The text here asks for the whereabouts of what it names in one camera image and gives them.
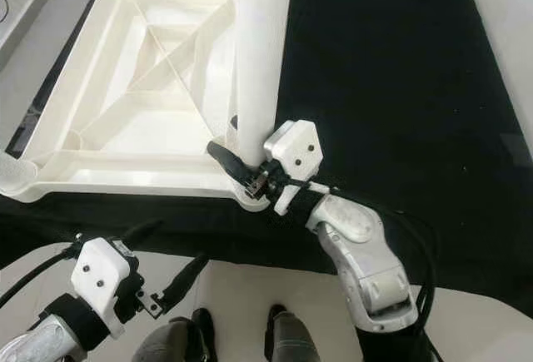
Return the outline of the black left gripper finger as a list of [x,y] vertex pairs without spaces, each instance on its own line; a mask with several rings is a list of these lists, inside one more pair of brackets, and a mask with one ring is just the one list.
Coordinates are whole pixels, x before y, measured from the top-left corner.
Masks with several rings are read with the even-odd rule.
[[209,262],[208,255],[206,253],[199,253],[195,255],[194,259],[190,263],[175,275],[171,284],[162,291],[162,312],[168,313],[174,306],[178,305],[180,301],[187,296],[189,290],[197,282],[197,277],[203,271],[203,268],[207,266]]
[[122,233],[121,242],[126,248],[137,250],[160,226],[163,226],[162,219],[152,219],[152,221],[145,221],[141,224],[131,226],[131,228]]

